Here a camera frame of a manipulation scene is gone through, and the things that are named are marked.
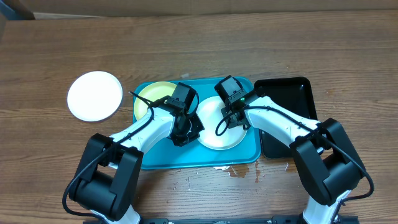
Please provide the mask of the white plate front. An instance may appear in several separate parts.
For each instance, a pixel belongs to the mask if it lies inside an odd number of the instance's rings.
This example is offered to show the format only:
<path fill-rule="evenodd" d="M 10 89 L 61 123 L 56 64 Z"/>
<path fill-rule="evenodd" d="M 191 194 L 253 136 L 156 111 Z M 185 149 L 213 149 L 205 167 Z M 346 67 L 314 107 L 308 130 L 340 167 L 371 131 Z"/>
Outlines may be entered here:
<path fill-rule="evenodd" d="M 225 105 L 219 96 L 209 97 L 198 106 L 197 115 L 204 127 L 198 140 L 210 149 L 226 150 L 235 147 L 246 135 L 246 131 L 240 126 L 227 129 L 221 136 L 215 134 L 217 125 L 223 119 L 221 109 L 224 107 Z"/>

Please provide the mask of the white plate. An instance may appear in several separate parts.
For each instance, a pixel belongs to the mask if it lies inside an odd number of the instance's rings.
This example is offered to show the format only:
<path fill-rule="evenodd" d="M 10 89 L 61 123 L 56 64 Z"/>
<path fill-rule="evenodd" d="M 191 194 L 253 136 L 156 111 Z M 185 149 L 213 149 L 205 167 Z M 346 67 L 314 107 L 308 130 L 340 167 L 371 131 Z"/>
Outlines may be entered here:
<path fill-rule="evenodd" d="M 227 129 L 221 136 L 215 134 L 217 125 L 223 119 L 221 109 L 224 107 L 225 105 L 219 96 L 209 97 L 198 106 L 197 115 L 204 127 L 198 140 L 210 149 L 226 150 L 235 147 L 246 135 L 246 131 L 240 126 Z"/>
<path fill-rule="evenodd" d="M 67 94 L 67 106 L 76 118 L 97 122 L 115 114 L 122 99 L 123 88 L 114 75 L 92 71 L 72 83 Z"/>

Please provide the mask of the light green plate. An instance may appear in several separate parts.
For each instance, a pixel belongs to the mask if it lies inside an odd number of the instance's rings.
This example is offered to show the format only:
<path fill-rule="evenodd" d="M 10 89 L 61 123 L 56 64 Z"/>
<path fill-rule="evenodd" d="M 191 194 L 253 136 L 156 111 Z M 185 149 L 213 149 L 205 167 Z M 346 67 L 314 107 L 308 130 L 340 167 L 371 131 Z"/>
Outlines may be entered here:
<path fill-rule="evenodd" d="M 172 82 L 143 83 L 136 88 L 135 93 L 149 101 L 155 101 L 164 96 L 171 96 L 176 87 Z M 147 113 L 147 105 L 135 98 L 133 112 L 134 119 L 139 120 Z"/>

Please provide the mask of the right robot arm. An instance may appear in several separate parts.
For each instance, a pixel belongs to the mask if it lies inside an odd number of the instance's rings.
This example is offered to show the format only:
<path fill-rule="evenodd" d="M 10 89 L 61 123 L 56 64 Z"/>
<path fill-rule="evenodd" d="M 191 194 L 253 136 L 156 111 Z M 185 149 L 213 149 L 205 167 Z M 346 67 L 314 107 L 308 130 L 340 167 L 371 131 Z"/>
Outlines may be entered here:
<path fill-rule="evenodd" d="M 225 103 L 220 125 L 260 129 L 292 151 L 300 181 L 309 195 L 299 215 L 274 216 L 271 223 L 358 223 L 342 216 L 340 208 L 368 176 L 347 133 L 337 120 L 304 118 L 274 103 L 270 97 L 247 92 L 237 78 L 228 76 L 215 85 Z"/>

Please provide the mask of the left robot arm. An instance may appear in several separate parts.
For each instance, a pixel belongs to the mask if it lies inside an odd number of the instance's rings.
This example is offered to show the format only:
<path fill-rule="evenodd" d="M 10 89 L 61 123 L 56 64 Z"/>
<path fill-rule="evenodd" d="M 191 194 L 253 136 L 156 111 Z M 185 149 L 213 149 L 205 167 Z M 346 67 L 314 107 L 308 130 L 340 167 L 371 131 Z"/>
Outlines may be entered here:
<path fill-rule="evenodd" d="M 132 201 L 144 154 L 165 138 L 182 147 L 199 137 L 204 127 L 189 110 L 198 99 L 191 86 L 178 83 L 170 96 L 144 99 L 147 113 L 130 127 L 110 137 L 99 133 L 90 137 L 63 193 L 64 210 L 94 217 L 96 223 L 141 223 Z"/>

